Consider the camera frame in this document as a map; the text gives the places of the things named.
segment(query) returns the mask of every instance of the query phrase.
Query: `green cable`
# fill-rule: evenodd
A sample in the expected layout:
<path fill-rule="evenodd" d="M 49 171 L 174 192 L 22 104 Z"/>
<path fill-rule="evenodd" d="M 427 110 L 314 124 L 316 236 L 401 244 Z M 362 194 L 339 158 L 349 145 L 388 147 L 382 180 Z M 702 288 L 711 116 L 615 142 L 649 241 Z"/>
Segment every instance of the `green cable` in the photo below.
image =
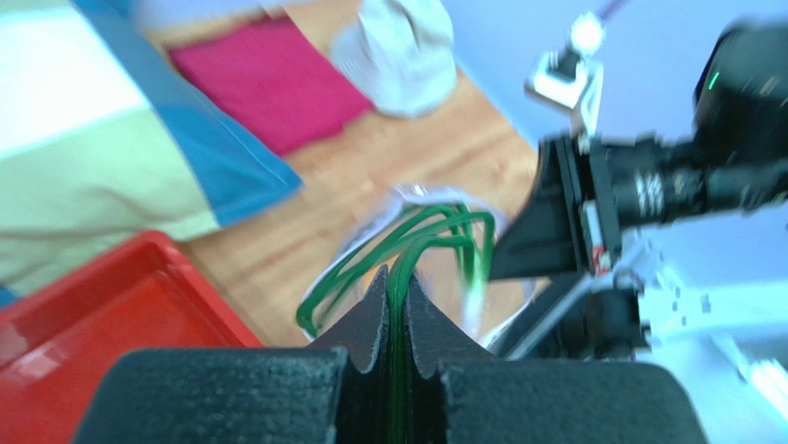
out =
<path fill-rule="evenodd" d="M 406 234 L 411 231 L 413 228 L 418 226 L 419 224 L 423 223 L 425 220 L 432 216 L 443 215 L 445 217 L 452 217 L 452 215 L 457 215 L 458 213 L 461 215 L 470 215 L 470 211 L 465 205 L 431 205 L 427 207 L 411 207 L 406 209 L 403 212 L 403 216 L 406 216 L 409 213 L 415 211 L 415 209 L 423 208 L 422 212 L 418 215 L 412 217 L 411 219 L 407 220 L 406 222 L 402 223 L 399 227 L 395 228 L 383 241 L 381 241 L 369 254 L 367 254 L 362 261 L 358 264 L 351 267 L 349 270 L 342 272 L 342 269 L 352 260 L 352 258 L 358 254 L 368 242 L 364 245 L 358 247 L 355 251 L 351 254 L 348 254 L 343 260 L 338 263 L 332 270 L 327 273 L 323 279 L 315 286 L 312 293 L 302 302 L 299 306 L 299 309 L 296 313 L 296 322 L 300 327 L 306 330 L 310 335 L 313 337 L 317 336 L 317 331 L 321 326 L 316 325 L 313 318 L 314 309 L 320 304 L 328 293 L 338 285 L 343 285 L 341 290 L 337 292 L 336 297 L 333 301 L 331 301 L 330 305 L 326 309 L 324 314 L 324 318 L 332 313 L 332 310 L 335 308 L 337 302 L 344 295 L 345 291 L 347 291 L 355 281 L 362 277 L 368 270 L 372 269 L 376 265 L 380 265 L 386 262 L 390 257 L 398 253 L 407 243 L 412 241 L 417 235 L 421 236 L 424 234 L 431 234 L 435 235 L 436 232 L 432 227 L 438 226 L 443 227 L 442 230 L 449 229 L 452 231 L 454 235 L 460 235 L 459 230 L 457 230 L 457 225 L 438 225 L 440 222 L 436 222 L 427 226 L 425 228 L 421 228 L 416 230 L 414 233 Z M 463 234 L 470 239 L 473 239 L 473 220 L 467 219 L 462 222 L 459 227 L 464 232 Z M 474 274 L 474 267 L 471 266 L 473 263 L 473 256 L 469 256 L 467 253 L 459 253 L 458 254 L 458 265 L 462 270 L 463 278 L 470 279 Z"/>
<path fill-rule="evenodd" d="M 378 245 L 378 247 L 380 248 L 378 248 L 378 251 L 376 251 L 375 254 L 372 253 L 368 254 L 368 257 L 373 255 L 378 256 L 378 260 L 376 261 L 376 264 L 371 264 L 371 265 L 358 264 L 361 266 L 355 265 L 351 270 L 349 270 L 349 272 L 356 273 L 358 277 L 363 276 L 363 274 L 366 273 L 373 266 L 382 264 L 386 262 L 388 259 L 390 259 L 391 257 L 393 257 L 394 255 L 398 254 L 412 240 L 418 239 L 421 236 L 427 236 L 427 235 L 436 236 L 437 234 L 440 234 L 446 231 L 447 229 L 451 229 L 452 227 L 456 227 L 462 224 L 471 224 L 475 220 L 482 220 L 485 223 L 485 231 L 488 231 L 490 229 L 494 231 L 495 220 L 488 213 L 478 212 L 478 213 L 467 213 L 464 215 L 456 215 L 453 216 L 451 219 L 438 221 L 427 227 L 423 227 L 417 229 L 412 233 L 408 233 L 407 235 L 401 237 L 400 241 L 395 243 L 394 245 L 383 245 L 383 247 Z M 316 337 L 317 330 L 320 327 L 320 326 L 316 326 L 312 319 L 313 318 L 312 313 L 314 312 L 314 308 L 326 297 L 327 292 L 330 291 L 331 288 L 333 288 L 333 286 L 338 285 L 336 282 L 330 282 L 330 283 L 321 282 L 321 284 L 326 284 L 326 287 L 320 290 L 317 287 L 315 287 L 315 290 L 307 298 L 307 300 L 302 302 L 302 305 L 299 307 L 297 313 L 297 321 L 299 322 L 299 325 L 314 337 Z M 341 296 L 341 294 L 337 293 L 337 297 L 335 297 L 334 301 L 332 301 L 332 305 L 338 301 L 339 296 Z"/>
<path fill-rule="evenodd" d="M 388 444 L 407 442 L 407 383 L 405 380 L 405 326 L 403 312 L 413 271 L 422 253 L 431 247 L 475 250 L 474 241 L 466 237 L 433 237 L 416 240 L 391 267 L 388 278 L 388 307 L 390 319 L 389 353 L 390 376 L 388 393 Z"/>

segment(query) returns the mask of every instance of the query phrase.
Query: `transparent plastic bag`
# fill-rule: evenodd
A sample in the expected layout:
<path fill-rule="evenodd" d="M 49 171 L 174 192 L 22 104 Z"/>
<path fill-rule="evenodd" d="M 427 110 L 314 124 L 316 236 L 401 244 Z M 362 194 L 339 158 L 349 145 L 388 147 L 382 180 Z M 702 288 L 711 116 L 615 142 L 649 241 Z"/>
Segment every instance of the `transparent plastic bag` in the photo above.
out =
<path fill-rule="evenodd" d="M 310 286 L 302 300 L 306 300 L 326 274 L 343 261 L 348 262 L 342 269 L 348 269 L 358 264 L 370 250 L 386 238 L 392 229 L 400 225 L 400 217 L 406 208 L 412 205 L 440 204 L 464 204 L 471 211 L 490 213 L 496 222 L 496 238 L 509 224 L 509 219 L 500 210 L 456 188 L 398 185 L 389 190 L 370 214 L 356 224 L 350 235 L 340 244 L 331 265 Z M 417 227 L 436 220 L 439 220 L 439 216 L 427 219 Z M 474 224 L 473 231 L 474 239 L 479 244 L 483 234 L 482 224 Z M 360 249 L 359 252 L 348 260 L 349 256 L 358 249 Z M 387 261 L 387 264 L 393 264 L 395 259 L 396 256 L 392 257 Z M 379 266 L 373 266 L 366 271 L 342 293 L 341 298 L 336 302 L 333 301 L 335 301 L 339 289 L 334 289 L 333 294 L 329 294 L 315 307 L 313 319 L 322 319 L 320 323 L 315 325 L 318 336 L 333 326 L 363 298 L 378 268 Z M 483 346 L 487 346 L 491 336 L 500 332 L 502 326 L 511 321 L 513 315 L 521 311 L 531 301 L 536 291 L 536 282 L 533 280 L 487 284 L 482 306 L 471 309 L 467 303 L 464 303 L 467 301 L 466 293 L 469 290 L 463 288 L 456 254 L 451 249 L 427 250 L 419 260 L 415 274 L 432 302 L 466 334 Z M 306 330 L 304 333 L 307 339 L 314 339 Z"/>

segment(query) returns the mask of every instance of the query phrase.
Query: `wooden floor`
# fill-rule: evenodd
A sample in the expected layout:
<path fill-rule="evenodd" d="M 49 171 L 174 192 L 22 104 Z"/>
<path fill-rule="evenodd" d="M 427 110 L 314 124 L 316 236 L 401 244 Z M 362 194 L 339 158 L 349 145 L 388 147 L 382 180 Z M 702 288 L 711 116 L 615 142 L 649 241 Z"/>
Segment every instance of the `wooden floor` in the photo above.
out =
<path fill-rule="evenodd" d="M 287 12 L 325 53 L 331 36 L 353 20 L 356 7 L 356 0 L 326 0 Z M 213 20 L 154 40 L 181 44 L 238 21 Z M 535 152 L 465 77 L 430 117 L 406 121 L 371 113 L 343 135 L 305 147 L 287 161 L 303 178 L 299 194 L 242 225 L 185 245 L 241 319 L 270 346 L 306 343 L 293 321 L 302 295 L 353 224 L 391 185 L 453 185 L 513 215 L 536 172 Z"/>

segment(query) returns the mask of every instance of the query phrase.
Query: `cable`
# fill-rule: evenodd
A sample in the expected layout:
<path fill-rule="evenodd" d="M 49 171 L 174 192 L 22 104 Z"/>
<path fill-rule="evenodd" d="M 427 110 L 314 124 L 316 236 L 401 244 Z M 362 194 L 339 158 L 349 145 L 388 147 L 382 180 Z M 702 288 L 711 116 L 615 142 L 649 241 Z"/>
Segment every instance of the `cable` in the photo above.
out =
<path fill-rule="evenodd" d="M 380 265 L 398 254 L 391 267 L 387 286 L 389 324 L 391 325 L 388 342 L 390 356 L 389 444 L 404 444 L 407 441 L 406 347 L 403 312 L 408 288 L 419 259 L 430 248 L 452 248 L 455 251 L 461 286 L 466 294 L 462 310 L 462 326 L 466 331 L 469 329 L 473 331 L 478 328 L 478 319 L 484 306 L 484 289 L 489 277 L 495 240 L 495 218 L 487 212 L 471 212 L 462 204 L 408 208 L 398 220 L 412 214 L 415 215 L 394 228 L 358 263 L 350 266 L 347 270 L 344 269 L 369 242 L 356 248 L 329 270 L 314 287 L 312 293 L 302 302 L 296 314 L 299 326 L 316 337 L 318 330 L 322 328 L 322 321 L 330 315 L 339 300 L 352 288 L 354 283 L 376 265 Z M 445 219 L 416 228 L 433 216 L 443 216 Z M 474 239 L 473 227 L 476 222 L 481 222 L 483 226 L 481 248 L 476 247 Z M 449 232 L 450 236 L 442 236 L 446 232 Z M 329 298 L 332 291 L 336 289 L 338 290 L 333 293 L 333 299 L 329 301 L 321 319 L 315 322 L 315 308 L 326 298 Z"/>
<path fill-rule="evenodd" d="M 323 327 L 323 321 L 329 317 L 337 308 L 338 302 L 345 295 L 345 293 L 352 288 L 355 282 L 366 274 L 370 269 L 375 266 L 385 263 L 388 259 L 400 253 L 410 243 L 423 236 L 437 236 L 445 231 L 450 231 L 453 236 L 463 236 L 473 241 L 473 222 L 480 219 L 480 215 L 486 213 L 471 213 L 468 208 L 463 204 L 458 205 L 430 205 L 427 207 L 415 206 L 409 207 L 400 216 L 400 220 L 404 217 L 418 212 L 415 216 L 401 223 L 392 232 L 386 236 L 370 253 L 368 253 L 357 264 L 351 266 L 347 270 L 344 268 L 355 258 L 368 244 L 361 245 L 353 252 L 349 253 L 342 259 L 333 269 L 315 285 L 312 293 L 299 306 L 296 313 L 296 322 L 312 337 L 316 337 L 318 331 Z M 427 219 L 433 216 L 444 216 L 447 218 L 445 221 L 438 221 L 426 227 L 413 230 L 415 227 L 422 225 Z M 485 224 L 485 242 L 491 242 L 495 236 L 495 223 L 492 222 L 491 227 Z M 458 267 L 460 269 L 461 280 L 463 284 L 468 284 L 474 280 L 474 276 L 479 273 L 474 267 L 474 253 L 458 250 L 457 251 Z M 318 305 L 323 303 L 326 298 L 329 298 L 332 291 L 337 290 L 333 294 L 333 298 L 328 301 L 328 306 L 325 311 L 320 315 L 319 319 L 314 319 L 314 311 Z M 481 291 L 473 290 L 472 293 L 480 293 Z M 471 298 L 473 302 L 483 297 L 474 296 Z"/>
<path fill-rule="evenodd" d="M 405 380 L 405 328 L 403 325 L 403 312 L 405 299 L 408 294 L 413 270 L 422 253 L 429 248 L 454 248 L 465 251 L 475 251 L 473 240 L 452 236 L 448 238 L 421 238 L 394 263 L 388 278 L 387 296 L 389 307 L 389 321 L 391 335 L 389 352 L 391 357 L 390 379 L 388 393 L 388 443 L 403 444 L 407 442 L 406 417 L 407 417 L 407 383 Z"/>

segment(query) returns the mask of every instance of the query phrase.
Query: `green wire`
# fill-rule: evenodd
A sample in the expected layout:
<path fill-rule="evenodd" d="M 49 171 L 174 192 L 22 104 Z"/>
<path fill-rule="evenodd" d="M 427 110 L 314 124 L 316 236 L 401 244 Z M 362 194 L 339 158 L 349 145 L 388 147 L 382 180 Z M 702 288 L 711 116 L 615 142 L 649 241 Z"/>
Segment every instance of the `green wire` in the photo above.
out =
<path fill-rule="evenodd" d="M 388 306 L 390 317 L 389 351 L 390 377 L 388 393 L 388 443 L 405 444 L 407 442 L 407 383 L 405 380 L 405 327 L 403 312 L 405 298 L 408 295 L 413 271 L 422 253 L 431 247 L 463 249 L 466 252 L 475 250 L 474 240 L 464 236 L 449 238 L 422 238 L 416 240 L 408 250 L 403 252 L 388 278 Z"/>
<path fill-rule="evenodd" d="M 436 236 L 436 235 L 446 231 L 447 229 L 451 229 L 452 227 L 457 227 L 458 225 L 464 225 L 464 224 L 471 224 L 472 225 L 472 223 L 474 221 L 476 221 L 476 220 L 481 220 L 481 221 L 484 222 L 484 224 L 485 224 L 485 231 L 488 231 L 488 230 L 492 229 L 493 232 L 494 232 L 494 230 L 495 230 L 495 219 L 493 219 L 492 216 L 490 216 L 488 213 L 478 212 L 478 213 L 467 213 L 467 214 L 464 214 L 464 215 L 456 215 L 456 216 L 453 216 L 451 219 L 438 221 L 438 222 L 435 222 L 435 223 L 433 223 L 433 224 L 431 224 L 431 225 L 429 225 L 427 227 L 423 227 L 423 228 L 417 229 L 416 231 L 401 237 L 400 241 L 396 242 L 393 245 L 389 246 L 387 244 L 387 245 L 384 245 L 382 248 L 378 248 L 377 251 L 375 251 L 375 254 L 370 253 L 368 255 L 368 257 L 369 256 L 373 256 L 373 255 L 378 256 L 378 260 L 376 261 L 375 264 L 371 264 L 371 265 L 363 264 L 363 266 L 358 266 L 358 267 L 355 266 L 351 270 L 349 270 L 349 273 L 356 273 L 356 276 L 358 276 L 358 277 L 363 276 L 363 274 L 366 273 L 373 266 L 382 264 L 382 263 L 386 262 L 388 259 L 390 259 L 391 257 L 393 257 L 396 254 L 398 254 L 404 247 L 406 247 L 414 239 L 418 239 L 421 236 Z M 342 282 L 342 281 L 344 281 L 343 278 L 347 278 L 347 276 L 338 277 L 336 279 L 336 281 L 337 282 Z M 317 306 L 317 304 L 319 304 L 326 297 L 327 293 L 331 290 L 331 288 L 333 288 L 333 286 L 338 285 L 337 282 L 330 282 L 330 283 L 326 283 L 325 281 L 321 282 L 318 285 L 321 285 L 321 286 L 322 285 L 326 285 L 326 286 L 324 288 L 322 288 L 322 289 L 318 289 L 317 287 L 315 287 L 315 290 L 312 292 L 312 294 L 306 300 L 304 300 L 304 302 L 302 302 L 302 305 L 299 307 L 299 310 L 298 310 L 297 316 L 296 316 L 297 317 L 297 322 L 299 323 L 299 326 L 304 328 L 308 333 L 310 333 L 314 337 L 316 337 L 317 330 L 320 327 L 320 326 L 316 326 L 313 323 L 313 316 L 312 316 L 312 314 L 314 312 L 314 308 Z M 337 301 L 339 300 L 340 296 L 341 296 L 341 294 L 337 293 L 337 296 L 335 297 L 334 301 L 332 301 L 332 303 L 331 303 L 332 306 L 337 303 Z"/>
<path fill-rule="evenodd" d="M 405 375 L 405 328 L 403 325 L 403 306 L 408 294 L 408 288 L 419 258 L 429 248 L 452 248 L 457 254 L 457 265 L 464 284 L 470 284 L 470 289 L 480 288 L 489 276 L 489 265 L 495 239 L 495 219 L 490 213 L 471 212 L 465 205 L 433 205 L 427 207 L 407 208 L 400 215 L 400 220 L 408 214 L 421 211 L 416 216 L 403 222 L 386 236 L 369 254 L 348 270 L 343 270 L 353 257 L 361 252 L 368 244 L 358 247 L 334 266 L 320 282 L 317 283 L 310 294 L 299 307 L 297 321 L 299 325 L 314 337 L 317 336 L 317 327 L 313 323 L 314 309 L 338 286 L 333 301 L 324 313 L 324 318 L 331 313 L 333 307 L 342 295 L 355 281 L 367 273 L 372 267 L 386 262 L 395 255 L 399 255 L 389 274 L 387 297 L 390 316 L 389 352 L 390 380 L 389 380 L 389 423 L 388 442 L 390 444 L 404 444 L 407 440 L 407 383 Z M 414 229 L 432 216 L 442 215 L 444 220 L 436 221 L 426 227 Z M 473 234 L 473 223 L 481 221 L 484 226 L 484 237 L 481 249 L 476 249 Z M 451 232 L 450 237 L 440 236 L 442 233 Z M 476 305 L 483 294 L 469 294 L 469 304 Z"/>
<path fill-rule="evenodd" d="M 413 233 L 406 234 L 411 231 L 413 228 L 418 226 L 419 224 L 423 223 L 425 220 L 429 219 L 432 216 L 443 215 L 446 218 L 454 217 L 458 213 L 460 215 L 471 215 L 472 213 L 468 210 L 465 205 L 432 205 L 428 207 L 411 207 L 406 209 L 401 216 L 406 216 L 409 213 L 414 212 L 418 208 L 423 208 L 421 213 L 412 217 L 411 219 L 405 221 L 400 226 L 395 228 L 383 241 L 381 241 L 369 254 L 367 254 L 362 261 L 358 264 L 351 267 L 349 270 L 342 272 L 342 269 L 352 260 L 352 258 L 358 254 L 368 242 L 364 245 L 357 248 L 351 254 L 348 254 L 343 260 L 338 263 L 332 270 L 327 273 L 323 279 L 314 287 L 312 293 L 302 302 L 299 306 L 299 309 L 296 313 L 296 322 L 300 327 L 306 330 L 310 335 L 313 337 L 317 336 L 317 331 L 321 327 L 320 325 L 316 325 L 314 322 L 314 309 L 319 305 L 326 296 L 330 293 L 332 289 L 335 287 L 342 285 L 341 290 L 336 293 L 335 298 L 333 301 L 330 302 L 329 306 L 327 307 L 323 318 L 325 319 L 329 316 L 333 309 L 336 307 L 337 303 L 344 295 L 344 293 L 355 283 L 357 279 L 362 277 L 365 273 L 367 273 L 370 269 L 375 267 L 376 265 L 380 265 L 386 262 L 388 259 L 396 255 L 402 248 L 404 248 L 407 243 L 411 242 L 412 239 L 415 239 L 417 236 L 430 234 L 436 235 L 436 230 L 434 227 L 442 227 L 441 229 L 445 231 L 449 229 L 452 234 L 455 236 L 460 236 L 461 233 L 457 230 L 458 225 L 440 225 L 440 222 L 436 222 L 431 224 L 427 227 L 420 228 Z M 462 234 L 466 237 L 473 239 L 473 219 L 468 218 L 462 221 L 459 224 L 460 229 L 462 230 Z M 467 253 L 458 253 L 458 266 L 462 270 L 462 276 L 464 279 L 471 279 L 474 275 L 474 267 L 472 266 L 473 263 L 473 256 L 468 255 Z"/>

